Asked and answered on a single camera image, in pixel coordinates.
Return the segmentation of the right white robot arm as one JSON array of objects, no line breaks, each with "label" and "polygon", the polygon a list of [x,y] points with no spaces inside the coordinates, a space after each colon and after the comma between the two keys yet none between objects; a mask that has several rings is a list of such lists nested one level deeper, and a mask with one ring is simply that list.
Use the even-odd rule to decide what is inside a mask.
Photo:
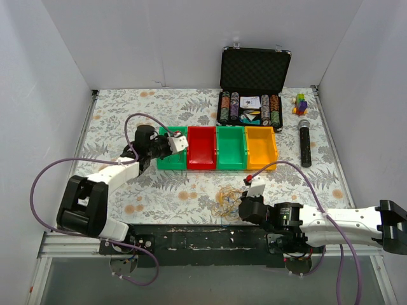
[{"label": "right white robot arm", "polygon": [[278,235],[276,246],[302,252],[326,245],[366,245],[384,251],[406,254],[406,211],[391,200],[377,207],[327,209],[300,203],[266,205],[264,198],[244,196],[239,217],[267,233]]}]

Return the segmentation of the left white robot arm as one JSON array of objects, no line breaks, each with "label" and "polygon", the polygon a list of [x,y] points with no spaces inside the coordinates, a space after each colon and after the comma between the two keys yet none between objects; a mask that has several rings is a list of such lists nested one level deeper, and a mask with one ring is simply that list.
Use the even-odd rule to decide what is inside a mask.
[{"label": "left white robot arm", "polygon": [[124,148],[117,164],[86,177],[74,175],[69,179],[57,225],[87,237],[113,240],[119,253],[129,254],[135,248],[135,238],[128,233],[128,224],[107,216],[110,195],[140,176],[151,160],[166,158],[187,147],[186,137],[180,132],[157,135],[152,126],[139,126],[134,141]]}]

